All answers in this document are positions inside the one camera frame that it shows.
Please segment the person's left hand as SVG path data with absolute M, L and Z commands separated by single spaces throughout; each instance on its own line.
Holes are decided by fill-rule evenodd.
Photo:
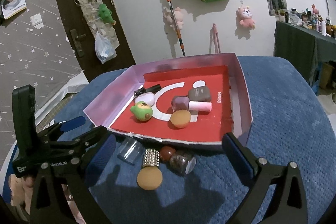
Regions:
M 17 178 L 15 174 L 9 176 L 11 190 L 10 204 L 13 206 L 24 204 L 26 210 L 30 208 L 33 195 L 34 179 L 31 176 Z

